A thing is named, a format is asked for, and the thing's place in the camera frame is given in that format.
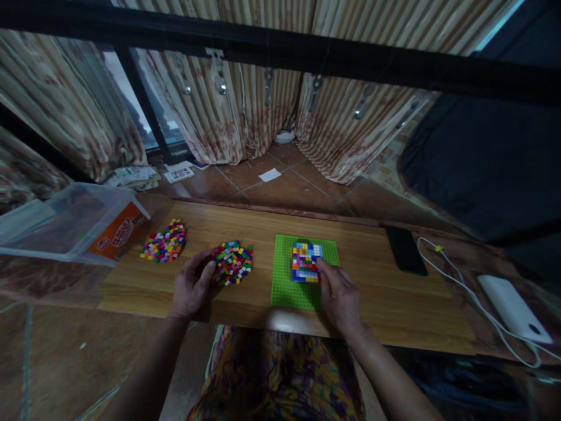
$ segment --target wooden tabletop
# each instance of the wooden tabletop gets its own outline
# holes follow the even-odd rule
[[[474,355],[474,334],[442,277],[401,272],[383,229],[202,203],[167,202],[147,228],[156,232],[173,218],[188,227],[180,258],[157,264],[138,248],[123,256],[102,286],[99,309],[165,317],[174,277],[192,255],[224,241],[254,246],[252,272],[239,285],[212,289],[196,319],[315,336],[338,337],[325,313],[271,307],[275,235],[334,240],[341,266],[359,286],[364,321],[387,345]]]

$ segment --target orange cardboard box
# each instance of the orange cardboard box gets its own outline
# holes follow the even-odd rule
[[[147,221],[142,211],[130,202],[92,243],[88,251],[119,261],[130,248],[127,247],[129,239],[133,238]]]

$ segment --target pile of lego bricks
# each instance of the pile of lego bricks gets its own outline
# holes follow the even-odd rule
[[[321,245],[294,243],[292,245],[292,280],[319,283],[320,278],[316,268],[318,257],[323,258]]]
[[[140,257],[164,263],[175,260],[185,247],[187,229],[180,219],[173,219],[163,232],[149,236],[142,245]]]
[[[253,247],[241,247],[239,241],[222,243],[216,249],[212,258],[216,262],[216,270],[212,278],[216,285],[239,284],[244,276],[251,272]]]

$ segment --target curtain hook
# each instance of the curtain hook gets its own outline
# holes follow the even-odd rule
[[[212,57],[212,64],[216,67],[217,75],[214,76],[214,87],[220,95],[226,94],[226,78],[224,77],[224,72],[222,72],[222,66],[224,64],[224,51],[207,48],[206,54]]]
[[[405,126],[405,123],[407,123],[407,120],[409,120],[409,117],[411,117],[411,115],[415,112],[415,110],[425,101],[428,101],[429,99],[432,98],[432,96],[434,95],[434,91],[427,91],[426,89],[418,89],[415,91],[415,93],[413,94],[413,100],[411,101],[411,105],[409,106],[409,109],[407,110],[407,112],[403,115],[403,117],[401,118],[401,120],[399,121],[399,123],[396,126],[396,129],[399,130],[401,129],[403,126]]]
[[[360,100],[360,102],[358,103],[358,105],[356,106],[356,109],[355,109],[355,114],[354,114],[355,120],[360,120],[364,116],[364,113],[366,112],[366,110],[368,110],[368,108],[370,108],[370,103],[367,102],[367,101],[368,101],[368,98],[371,95],[373,95],[374,92],[376,92],[377,87],[378,87],[378,84],[374,84],[374,83],[366,84],[366,86],[362,90],[362,99]]]
[[[322,83],[323,83],[322,76],[316,75],[311,83],[312,92],[311,92],[310,103],[308,104],[308,113],[314,112],[314,108],[316,107],[317,91],[320,90]]]
[[[181,59],[177,56],[175,52],[171,54],[171,57],[173,58],[177,70],[179,70],[179,73],[181,73],[181,79],[183,81],[183,84],[185,85],[184,93],[185,95],[190,96],[191,86],[189,85],[189,82],[187,81],[187,76],[185,75],[185,67],[183,66]]]
[[[273,69],[268,67],[265,69],[265,106],[271,103],[271,82],[273,80]]]

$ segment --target white power bank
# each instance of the white power bank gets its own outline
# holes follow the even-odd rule
[[[534,342],[553,343],[550,335],[509,281],[491,275],[480,275],[477,280],[512,333]]]

